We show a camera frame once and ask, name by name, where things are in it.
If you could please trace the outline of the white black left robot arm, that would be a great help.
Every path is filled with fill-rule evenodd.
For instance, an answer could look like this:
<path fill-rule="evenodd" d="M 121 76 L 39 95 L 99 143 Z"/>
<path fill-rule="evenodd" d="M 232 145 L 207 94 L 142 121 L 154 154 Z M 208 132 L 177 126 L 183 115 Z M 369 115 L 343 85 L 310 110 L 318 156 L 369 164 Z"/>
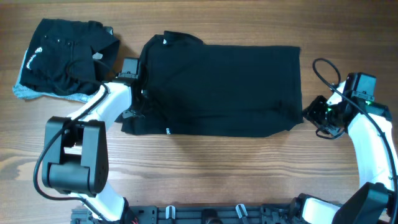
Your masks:
<path fill-rule="evenodd" d="M 106 132 L 134 101 L 137 72 L 121 72 L 67 117 L 52 117 L 34 168 L 34 187 L 54 201 L 80 201 L 99 223 L 139 223 L 128 201 L 108 182 Z"/>

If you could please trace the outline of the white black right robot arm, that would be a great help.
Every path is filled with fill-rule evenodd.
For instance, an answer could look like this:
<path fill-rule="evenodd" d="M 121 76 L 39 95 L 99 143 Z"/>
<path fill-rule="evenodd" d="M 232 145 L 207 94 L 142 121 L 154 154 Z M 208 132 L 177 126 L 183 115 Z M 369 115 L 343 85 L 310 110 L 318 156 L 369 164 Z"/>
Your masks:
<path fill-rule="evenodd" d="M 342 132 L 352 140 L 359 172 L 359 189 L 343 205 L 300 195 L 289 217 L 305 223 L 380 223 L 387 213 L 397 223 L 397 154 L 392 142 L 389 109 L 370 95 L 318 96 L 303 117 L 333 139 Z"/>

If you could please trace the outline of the black t-shirt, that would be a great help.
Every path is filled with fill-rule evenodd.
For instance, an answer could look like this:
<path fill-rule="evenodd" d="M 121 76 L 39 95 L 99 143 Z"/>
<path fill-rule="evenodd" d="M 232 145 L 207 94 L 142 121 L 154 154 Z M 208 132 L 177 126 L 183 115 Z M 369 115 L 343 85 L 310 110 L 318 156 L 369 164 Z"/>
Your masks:
<path fill-rule="evenodd" d="M 264 138 L 303 121 L 299 47 L 210 45 L 166 31 L 139 63 L 144 107 L 123 121 L 125 133 Z"/>

